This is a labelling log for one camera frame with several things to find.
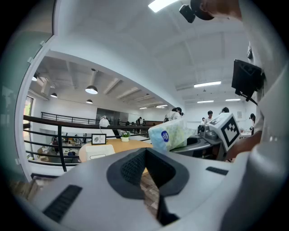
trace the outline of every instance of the table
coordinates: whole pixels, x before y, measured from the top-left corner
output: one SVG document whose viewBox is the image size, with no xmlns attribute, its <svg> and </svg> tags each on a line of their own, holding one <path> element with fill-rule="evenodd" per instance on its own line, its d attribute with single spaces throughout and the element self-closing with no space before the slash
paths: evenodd
<svg viewBox="0 0 289 231">
<path fill-rule="evenodd" d="M 251 132 L 242 132 L 240 139 L 252 136 Z"/>
<path fill-rule="evenodd" d="M 121 139 L 109 139 L 107 140 L 106 144 L 107 145 L 111 144 L 113 146 L 115 153 L 128 151 L 128 150 L 132 150 L 135 148 L 152 148 L 153 147 L 153 145 L 150 143 L 146 143 L 146 142 L 139 141 L 139 140 L 132 140 L 132 139 L 130 139 L 129 142 L 122 142 Z M 82 163 L 86 162 L 85 147 L 87 146 L 91 146 L 91 143 L 87 143 L 86 145 L 82 146 L 81 149 L 79 150 L 78 155 Z"/>
</svg>

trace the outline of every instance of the picture frame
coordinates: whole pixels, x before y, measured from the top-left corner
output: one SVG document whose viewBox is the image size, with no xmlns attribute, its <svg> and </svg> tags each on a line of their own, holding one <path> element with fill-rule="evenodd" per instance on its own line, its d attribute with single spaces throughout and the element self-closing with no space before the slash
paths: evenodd
<svg viewBox="0 0 289 231">
<path fill-rule="evenodd" d="M 107 144 L 106 134 L 91 134 L 91 145 Z"/>
</svg>

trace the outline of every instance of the fluorescent light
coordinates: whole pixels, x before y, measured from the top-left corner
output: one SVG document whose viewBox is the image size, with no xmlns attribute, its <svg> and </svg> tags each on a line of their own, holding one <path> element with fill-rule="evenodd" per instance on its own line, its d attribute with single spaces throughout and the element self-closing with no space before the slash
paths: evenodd
<svg viewBox="0 0 289 231">
<path fill-rule="evenodd" d="M 166 6 L 176 2 L 178 0 L 155 0 L 151 4 L 149 4 L 149 7 L 156 13 L 162 8 L 165 8 Z"/>
<path fill-rule="evenodd" d="M 221 84 L 221 81 L 211 82 L 211 83 L 201 83 L 201 84 L 195 84 L 194 88 L 200 88 L 200 87 L 211 86 L 211 85 L 219 85 L 219 84 Z"/>
<path fill-rule="evenodd" d="M 226 99 L 226 101 L 240 101 L 241 99 Z"/>
<path fill-rule="evenodd" d="M 212 103 L 214 102 L 213 100 L 207 100 L 207 101 L 198 101 L 197 103 Z"/>
</svg>

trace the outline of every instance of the black metal railing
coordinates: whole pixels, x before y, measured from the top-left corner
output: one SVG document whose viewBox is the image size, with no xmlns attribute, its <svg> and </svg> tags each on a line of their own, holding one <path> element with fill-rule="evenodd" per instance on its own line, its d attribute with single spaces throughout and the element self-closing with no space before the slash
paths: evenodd
<svg viewBox="0 0 289 231">
<path fill-rule="evenodd" d="M 29 162 L 32 163 L 38 163 L 38 164 L 43 164 L 43 165 L 53 165 L 53 166 L 62 166 L 63 171 L 67 171 L 66 166 L 76 166 L 79 163 L 67 163 L 65 161 L 71 160 L 71 159 L 79 159 L 78 155 L 75 156 L 64 156 L 63 154 L 63 148 L 73 148 L 73 149 L 80 149 L 80 146 L 65 146 L 63 145 L 63 140 L 62 138 L 68 139 L 68 138 L 75 138 L 75 139 L 91 139 L 92 137 L 90 136 L 66 136 L 62 135 L 62 127 L 73 127 L 73 128 L 83 128 L 83 129 L 99 129 L 99 124 L 82 124 L 82 123 L 72 123 L 72 122 L 67 122 L 67 121 L 61 121 L 61 120 L 51 120 L 51 119 L 45 119 L 45 118 L 38 118 L 38 117 L 33 117 L 33 116 L 23 116 L 24 120 L 27 120 L 29 122 L 33 123 L 40 123 L 40 124 L 46 124 L 46 125 L 54 125 L 57 126 L 57 138 L 58 138 L 58 145 L 54 144 L 45 144 L 45 143 L 38 143 L 34 141 L 28 141 L 24 140 L 26 143 L 30 144 L 35 144 L 39 146 L 44 146 L 44 147 L 52 147 L 52 148 L 57 148 L 59 150 L 59 156 L 58 155 L 51 155 L 51 154 L 46 154 L 46 153 L 38 153 L 38 152 L 32 152 L 32 151 L 27 151 L 27 153 L 32 154 L 32 155 L 38 155 L 38 156 L 45 156 L 45 157 L 56 157 L 60 159 L 60 163 L 51 163 L 51 162 L 40 162 L 40 161 L 34 161 L 34 160 L 28 160 Z M 37 134 L 37 135 L 44 135 L 44 136 L 50 136 L 50 137 L 55 137 L 55 134 L 47 134 L 47 133 L 42 133 L 42 132 L 36 132 L 36 131 L 31 131 L 31 130 L 26 130 L 27 128 L 30 128 L 30 123 L 28 125 L 23 125 L 23 130 L 28 133 L 32 134 Z M 101 129 L 120 129 L 120 130 L 125 130 L 125 131 L 133 131 L 134 133 L 137 132 L 137 130 L 141 130 L 142 132 L 139 132 L 137 134 L 133 134 L 131 136 L 146 136 L 148 138 L 148 129 L 150 127 L 148 126 L 108 126 L 108 127 L 101 127 Z M 116 136 L 107 136 L 107 138 L 120 138 L 120 135 Z"/>
<path fill-rule="evenodd" d="M 54 121 L 83 124 L 83 125 L 99 125 L 99 122 L 100 122 L 100 120 L 72 117 L 72 116 L 66 116 L 66 115 L 57 115 L 57 114 L 52 114 L 52 113 L 47 113 L 47 112 L 41 112 L 41 118 L 54 120 Z"/>
</svg>

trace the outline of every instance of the small plant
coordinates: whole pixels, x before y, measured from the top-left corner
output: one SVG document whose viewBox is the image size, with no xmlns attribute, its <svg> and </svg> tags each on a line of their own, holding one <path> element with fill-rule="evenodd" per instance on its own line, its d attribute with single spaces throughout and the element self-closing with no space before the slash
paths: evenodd
<svg viewBox="0 0 289 231">
<path fill-rule="evenodd" d="M 131 133 L 130 132 L 121 132 L 121 136 L 122 137 L 130 137 L 131 136 Z"/>
</svg>

